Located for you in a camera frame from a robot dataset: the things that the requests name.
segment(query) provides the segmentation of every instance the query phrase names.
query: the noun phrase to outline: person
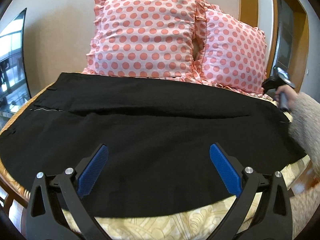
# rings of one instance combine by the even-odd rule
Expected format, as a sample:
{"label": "person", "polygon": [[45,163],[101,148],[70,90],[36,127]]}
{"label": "person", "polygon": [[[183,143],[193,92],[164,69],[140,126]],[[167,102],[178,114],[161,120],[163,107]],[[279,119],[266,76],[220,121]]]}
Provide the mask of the person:
{"label": "person", "polygon": [[[279,94],[285,93],[288,107],[292,111],[292,123],[289,135],[296,140],[309,155],[313,169],[320,177],[320,104],[305,93],[296,93],[290,86],[277,89],[275,100]],[[309,222],[320,204],[320,183],[300,195],[290,198],[292,209],[292,239]]]}

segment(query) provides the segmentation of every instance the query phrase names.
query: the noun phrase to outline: hand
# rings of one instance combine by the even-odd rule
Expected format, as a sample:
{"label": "hand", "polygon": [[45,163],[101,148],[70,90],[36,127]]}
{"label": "hand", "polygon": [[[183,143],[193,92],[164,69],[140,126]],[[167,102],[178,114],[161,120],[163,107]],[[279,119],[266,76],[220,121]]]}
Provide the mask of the hand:
{"label": "hand", "polygon": [[280,93],[284,93],[285,96],[287,97],[288,107],[291,110],[298,94],[289,85],[284,85],[284,86],[278,87],[278,89],[276,91],[276,96],[275,96],[275,100],[277,102],[279,102]]}

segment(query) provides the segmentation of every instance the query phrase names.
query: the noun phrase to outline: black cloth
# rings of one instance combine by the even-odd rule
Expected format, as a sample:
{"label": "black cloth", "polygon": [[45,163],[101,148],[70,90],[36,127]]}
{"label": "black cloth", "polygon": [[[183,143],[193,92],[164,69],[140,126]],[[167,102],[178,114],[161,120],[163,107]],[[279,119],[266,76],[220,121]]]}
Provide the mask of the black cloth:
{"label": "black cloth", "polygon": [[270,102],[224,89],[62,73],[0,136],[0,157],[30,190],[39,171],[59,174],[104,143],[109,160],[86,209],[162,216],[230,196],[209,157],[213,143],[261,173],[304,157],[288,122]]}

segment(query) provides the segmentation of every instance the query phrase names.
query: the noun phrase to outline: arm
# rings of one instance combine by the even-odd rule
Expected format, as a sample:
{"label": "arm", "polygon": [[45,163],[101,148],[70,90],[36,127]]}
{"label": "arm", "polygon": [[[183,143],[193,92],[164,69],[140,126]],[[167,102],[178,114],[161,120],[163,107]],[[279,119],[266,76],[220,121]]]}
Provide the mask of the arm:
{"label": "arm", "polygon": [[[284,92],[292,110],[290,136],[309,155],[315,172],[320,175],[320,104],[304,93],[298,95],[289,86],[279,87]],[[294,239],[306,226],[320,204],[320,184],[290,199]]]}

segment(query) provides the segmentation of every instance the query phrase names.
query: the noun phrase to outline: handle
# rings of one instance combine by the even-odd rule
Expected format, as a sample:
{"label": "handle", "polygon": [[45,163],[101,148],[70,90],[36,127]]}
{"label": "handle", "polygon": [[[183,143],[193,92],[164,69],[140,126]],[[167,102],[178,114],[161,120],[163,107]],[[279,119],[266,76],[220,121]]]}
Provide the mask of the handle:
{"label": "handle", "polygon": [[289,107],[288,107],[288,99],[285,95],[284,92],[280,93],[279,95],[279,105],[278,108],[280,109],[280,111],[282,112],[288,112],[289,111]]}

